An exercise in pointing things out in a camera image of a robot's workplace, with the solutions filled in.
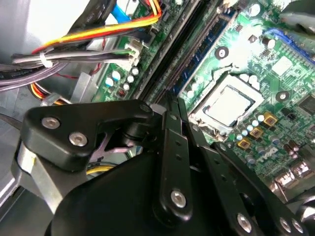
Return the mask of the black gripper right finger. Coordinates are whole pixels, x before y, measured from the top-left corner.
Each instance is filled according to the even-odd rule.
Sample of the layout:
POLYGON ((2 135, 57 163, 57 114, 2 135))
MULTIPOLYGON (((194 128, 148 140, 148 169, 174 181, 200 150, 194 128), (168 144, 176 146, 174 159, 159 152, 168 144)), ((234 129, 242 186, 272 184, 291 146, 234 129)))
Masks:
POLYGON ((309 236, 293 212, 222 142, 208 144, 188 121, 184 100, 178 98, 184 133, 193 160, 205 182, 205 199, 214 205, 214 225, 221 236, 309 236))

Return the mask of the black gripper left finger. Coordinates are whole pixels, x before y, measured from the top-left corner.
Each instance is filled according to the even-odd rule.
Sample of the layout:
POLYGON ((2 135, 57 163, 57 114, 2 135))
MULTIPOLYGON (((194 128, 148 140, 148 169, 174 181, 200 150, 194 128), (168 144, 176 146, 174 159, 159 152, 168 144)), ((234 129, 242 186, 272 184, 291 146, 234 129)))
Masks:
POLYGON ((168 222, 192 216, 188 142, 176 99, 44 106, 30 109, 21 129, 21 168, 56 212, 86 179, 89 162, 141 146, 158 157, 156 214, 168 222))

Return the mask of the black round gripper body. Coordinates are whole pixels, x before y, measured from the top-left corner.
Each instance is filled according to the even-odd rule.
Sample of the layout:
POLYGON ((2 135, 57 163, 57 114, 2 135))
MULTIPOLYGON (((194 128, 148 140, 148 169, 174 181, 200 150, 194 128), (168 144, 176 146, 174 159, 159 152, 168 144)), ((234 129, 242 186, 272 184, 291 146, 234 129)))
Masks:
POLYGON ((238 193, 220 155, 191 124, 166 125, 144 153, 72 190, 51 236, 235 236, 238 193))

